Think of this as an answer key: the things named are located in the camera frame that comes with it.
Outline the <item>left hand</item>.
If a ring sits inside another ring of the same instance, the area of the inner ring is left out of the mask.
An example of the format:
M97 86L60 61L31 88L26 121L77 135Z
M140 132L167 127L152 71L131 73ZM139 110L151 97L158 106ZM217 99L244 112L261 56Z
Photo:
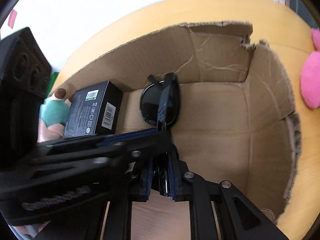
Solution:
M9 226L14 235L19 240L29 240L34 239L39 232L43 230L43 228L49 222L44 222L42 224L30 224L30 225L22 225L22 226Z

